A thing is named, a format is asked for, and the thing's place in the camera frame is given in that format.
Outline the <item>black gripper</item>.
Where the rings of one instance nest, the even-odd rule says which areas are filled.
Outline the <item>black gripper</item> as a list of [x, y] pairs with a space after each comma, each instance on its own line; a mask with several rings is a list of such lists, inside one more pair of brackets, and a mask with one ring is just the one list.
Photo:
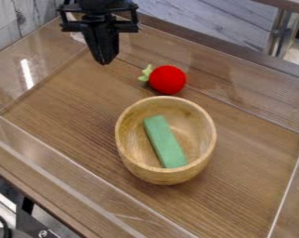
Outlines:
[[[61, 14], [61, 29], [65, 32], [78, 32], [81, 30], [93, 58], [101, 65], [105, 63], [109, 64], [118, 54], [118, 33], [137, 33], [139, 30], [135, 12], [137, 8], [138, 5], [135, 3], [125, 3], [118, 7], [103, 7], [98, 9], [82, 9], [78, 4], [66, 4], [58, 7], [58, 12]], [[118, 20], [114, 16], [114, 13], [118, 12], [129, 12], [131, 19]], [[82, 15], [81, 19], [70, 20], [67, 18], [69, 13], [79, 13]], [[105, 60], [95, 39], [95, 32], [93, 30], [93, 28], [101, 24], [106, 25], [107, 34]]]

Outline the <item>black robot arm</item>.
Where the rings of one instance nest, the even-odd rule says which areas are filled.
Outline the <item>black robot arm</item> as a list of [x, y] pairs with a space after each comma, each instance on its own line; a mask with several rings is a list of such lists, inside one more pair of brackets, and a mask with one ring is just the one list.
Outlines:
[[138, 5], [131, 0], [63, 0], [61, 30], [81, 33], [94, 60], [106, 65], [118, 54], [118, 34], [137, 33]]

